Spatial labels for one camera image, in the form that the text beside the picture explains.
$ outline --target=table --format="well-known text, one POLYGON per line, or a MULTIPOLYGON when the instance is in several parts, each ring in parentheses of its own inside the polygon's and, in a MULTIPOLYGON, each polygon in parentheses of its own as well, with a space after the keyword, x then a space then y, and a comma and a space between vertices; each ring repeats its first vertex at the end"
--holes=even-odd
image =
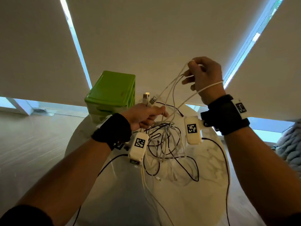
MULTIPOLYGON (((167 106, 166 109, 169 113, 172 112, 170 107, 167 106)), ((186 105, 179 110, 185 116, 197 115, 196 111, 186 105)), ((181 129, 184 138, 184 120, 178 113, 174 122, 175 126, 181 129)), ((91 118, 87 116, 74 131, 65 156, 83 144, 95 127, 91 118)), ((212 128, 203 130, 203 137, 216 141, 223 148, 212 128)), ((218 146, 209 140, 203 140, 200 145, 187 144, 187 152, 198 164, 199 182, 191 181, 175 160, 172 160, 172 163, 178 175, 178 182, 168 179, 167 161, 161 163, 158 173, 161 181, 153 179, 152 187, 151 176, 145 174, 146 182, 175 226, 216 225, 226 206, 228 177, 224 157, 218 146)), ((124 149, 114 149, 107 162, 124 153, 127 153, 124 149)), ((162 224, 171 225, 159 205, 157 209, 162 224)), ((140 168, 129 163, 129 158, 125 156, 114 160, 97 178, 82 205, 77 225, 160 225, 156 213, 145 199, 140 168)))

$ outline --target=wrist strap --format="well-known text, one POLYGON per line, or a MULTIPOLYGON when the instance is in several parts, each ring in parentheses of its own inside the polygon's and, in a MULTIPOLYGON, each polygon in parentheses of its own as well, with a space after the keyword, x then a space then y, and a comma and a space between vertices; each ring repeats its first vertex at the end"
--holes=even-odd
POLYGON ((96 129, 91 137, 95 141, 107 143, 113 150, 120 143, 129 141, 131 135, 131 126, 127 119, 123 115, 115 113, 99 129, 96 129))
POLYGON ((246 112, 241 102, 234 104, 233 97, 224 95, 208 105, 209 110, 201 113, 206 127, 214 127, 223 136, 250 125, 248 118, 242 119, 246 112))

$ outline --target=green plastic drawer unit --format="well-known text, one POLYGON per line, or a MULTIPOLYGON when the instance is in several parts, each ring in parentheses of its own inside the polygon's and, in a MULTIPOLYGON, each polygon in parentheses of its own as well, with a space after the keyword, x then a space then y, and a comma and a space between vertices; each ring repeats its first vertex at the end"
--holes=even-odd
POLYGON ((104 71, 85 102, 89 114, 99 115, 100 120, 126 110, 135 103, 135 75, 104 71))

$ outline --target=person's right arm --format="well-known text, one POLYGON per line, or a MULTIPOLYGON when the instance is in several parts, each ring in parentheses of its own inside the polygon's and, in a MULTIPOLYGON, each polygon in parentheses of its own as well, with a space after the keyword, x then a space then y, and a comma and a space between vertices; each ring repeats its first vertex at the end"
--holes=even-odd
MULTIPOLYGON (((200 90, 222 80, 221 66, 207 57, 194 58, 183 84, 195 82, 200 90)), ((222 84, 200 93, 208 105, 225 95, 222 84)), ((301 213, 301 181, 296 173, 267 146, 250 127, 226 135, 225 141, 238 180, 267 225, 282 225, 293 214, 301 213)))

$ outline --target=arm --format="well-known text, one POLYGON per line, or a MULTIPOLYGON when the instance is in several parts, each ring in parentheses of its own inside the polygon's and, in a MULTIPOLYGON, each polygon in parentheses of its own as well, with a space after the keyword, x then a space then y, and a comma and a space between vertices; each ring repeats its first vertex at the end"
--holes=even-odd
MULTIPOLYGON (((121 114, 130 123, 131 130, 148 128, 154 124, 157 115, 168 116, 164 106, 149 108, 143 104, 137 104, 121 114)), ((65 225, 85 201, 110 153, 107 143, 89 139, 56 164, 17 205, 41 209, 55 226, 65 225)))
MULTIPOLYGON (((195 82, 192 90, 222 80, 221 66, 207 57, 194 58, 188 66, 188 78, 182 83, 195 82)), ((218 84, 202 91, 200 96, 208 105, 225 94, 222 84, 218 84)), ((225 141, 238 180, 267 225, 283 224, 289 216, 301 213, 299 178, 250 127, 226 135, 225 141)))

